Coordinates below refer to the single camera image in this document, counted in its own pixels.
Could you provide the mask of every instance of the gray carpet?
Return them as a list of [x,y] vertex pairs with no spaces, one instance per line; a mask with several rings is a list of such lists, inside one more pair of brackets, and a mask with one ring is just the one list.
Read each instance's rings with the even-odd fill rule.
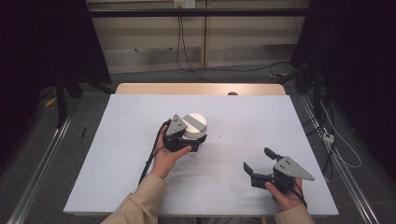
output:
[[[256,69],[262,66],[234,66],[227,69]],[[274,74],[292,71],[288,64],[275,65]],[[270,80],[270,69],[249,72],[235,71],[198,71],[200,77],[209,78],[221,83],[266,83]],[[112,76],[113,84],[107,85],[116,88],[122,82],[207,82],[191,72],[180,70],[157,71],[134,74],[119,74]],[[103,217],[75,217],[63,213],[65,203],[73,188],[73,181],[78,176],[79,170],[90,149],[101,117],[106,109],[109,96],[98,90],[82,84],[84,94],[81,99],[68,99],[68,107],[78,105],[72,118],[64,140],[59,148],[46,178],[35,197],[25,223],[99,223]],[[285,84],[285,90],[296,108],[301,123],[310,120],[303,107],[300,95],[296,93],[293,82]],[[23,138],[17,153],[8,160],[4,172],[0,176],[0,223],[6,223],[21,197],[35,168],[54,135],[57,124],[56,105],[44,107],[47,98],[43,98],[37,106],[37,112],[30,125],[30,132]],[[352,145],[361,157],[362,166],[350,169],[356,178],[363,193],[367,197],[380,223],[394,223],[396,220],[396,184],[383,168],[371,157],[364,143],[356,136],[344,117],[342,110],[337,106],[336,100],[332,101],[334,123],[337,131]],[[314,129],[312,123],[304,126],[307,133]],[[327,153],[317,133],[307,136],[313,148],[318,163],[323,167]],[[343,158],[356,164],[356,157],[350,149],[335,136],[335,142]],[[349,195],[343,180],[333,169],[331,182],[328,184],[340,215],[336,217],[316,217],[317,223],[364,223],[354,201]],[[242,223],[242,220],[216,219],[211,223]],[[186,219],[161,219],[161,223],[189,223]],[[271,217],[267,223],[275,223]]]

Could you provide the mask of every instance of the white round object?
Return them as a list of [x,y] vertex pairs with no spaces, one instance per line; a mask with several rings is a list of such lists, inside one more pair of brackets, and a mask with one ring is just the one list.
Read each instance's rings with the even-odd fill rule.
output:
[[204,116],[191,113],[184,116],[183,121],[187,125],[184,136],[190,139],[198,139],[206,134],[207,124]]

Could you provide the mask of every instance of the white tabletop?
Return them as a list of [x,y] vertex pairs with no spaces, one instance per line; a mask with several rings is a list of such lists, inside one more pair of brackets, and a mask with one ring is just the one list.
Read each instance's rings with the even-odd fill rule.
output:
[[66,213],[108,215],[134,191],[158,129],[174,114],[199,113],[207,139],[165,179],[160,216],[264,217],[278,211],[267,190],[250,186],[245,161],[271,174],[264,148],[290,156],[316,179],[304,181],[312,216],[337,215],[332,195],[289,96],[112,95]]

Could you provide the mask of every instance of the beige sleeve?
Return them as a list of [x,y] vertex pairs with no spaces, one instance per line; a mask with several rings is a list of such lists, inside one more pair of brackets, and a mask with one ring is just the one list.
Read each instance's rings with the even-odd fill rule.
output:
[[277,224],[315,223],[302,203],[284,212],[276,213],[274,214],[274,217]]
[[146,175],[135,193],[129,194],[120,207],[102,223],[157,223],[159,204],[165,189],[166,183],[161,178]]

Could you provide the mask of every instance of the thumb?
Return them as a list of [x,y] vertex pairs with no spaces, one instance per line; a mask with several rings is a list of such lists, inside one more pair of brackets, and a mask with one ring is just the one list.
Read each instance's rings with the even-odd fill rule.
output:
[[174,152],[176,159],[180,159],[192,150],[191,146],[183,147],[181,150]]
[[268,189],[268,191],[270,191],[270,193],[274,196],[274,198],[276,198],[276,200],[280,204],[285,203],[287,198],[271,182],[266,182],[265,187]]

